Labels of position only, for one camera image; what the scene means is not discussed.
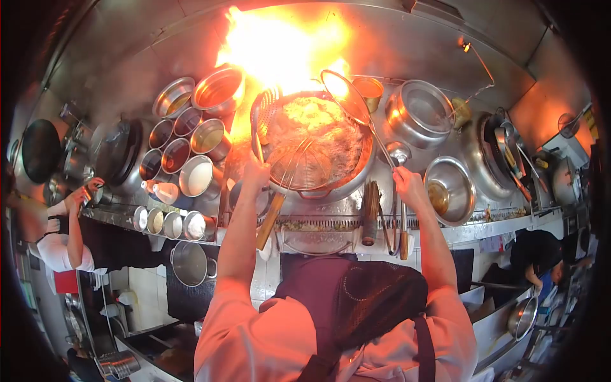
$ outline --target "white bottle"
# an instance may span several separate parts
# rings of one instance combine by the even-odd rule
[[[165,204],[172,205],[180,196],[180,190],[174,183],[157,183],[153,185],[153,192]]]
[[[138,301],[138,297],[136,293],[133,291],[123,292],[117,297],[117,301],[122,303],[123,305],[133,305]]]
[[[158,182],[156,180],[143,180],[140,184],[140,187],[146,190],[146,192],[148,192],[149,194],[155,194],[155,192],[153,191],[153,186],[157,183]]]

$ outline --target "cook's right hand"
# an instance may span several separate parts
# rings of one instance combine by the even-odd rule
[[[66,197],[64,201],[66,203],[66,209],[69,213],[78,212],[78,209],[84,200],[85,189],[83,187],[79,187]]]
[[[269,184],[269,170],[269,163],[261,163],[251,151],[250,160],[244,169],[242,191],[247,190],[255,197],[258,196],[261,189]]]
[[[397,167],[392,174],[397,184],[397,193],[412,211],[418,213],[431,202],[424,189],[422,177],[417,172],[411,172],[403,166]]]

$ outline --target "frying food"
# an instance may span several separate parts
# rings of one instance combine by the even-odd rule
[[[270,123],[267,150],[313,138],[331,159],[329,183],[350,174],[359,162],[363,135],[337,103],[318,97],[299,97],[284,105]]]

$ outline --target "black floor mat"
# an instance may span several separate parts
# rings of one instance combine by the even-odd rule
[[[207,246],[204,250],[206,255],[217,259],[218,248],[214,251],[212,247]],[[172,266],[166,266],[166,286],[167,286],[167,313],[185,322],[197,321],[206,316],[210,301],[214,294],[216,280],[205,281],[198,287],[187,287],[181,283]]]
[[[450,252],[452,253],[454,266],[456,267],[458,294],[467,292],[471,289],[475,251],[473,249],[456,249]]]

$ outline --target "white tile wall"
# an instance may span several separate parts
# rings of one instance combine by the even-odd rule
[[[130,289],[138,297],[128,314],[130,331],[141,331],[177,321],[167,314],[166,271],[157,268],[129,268]]]

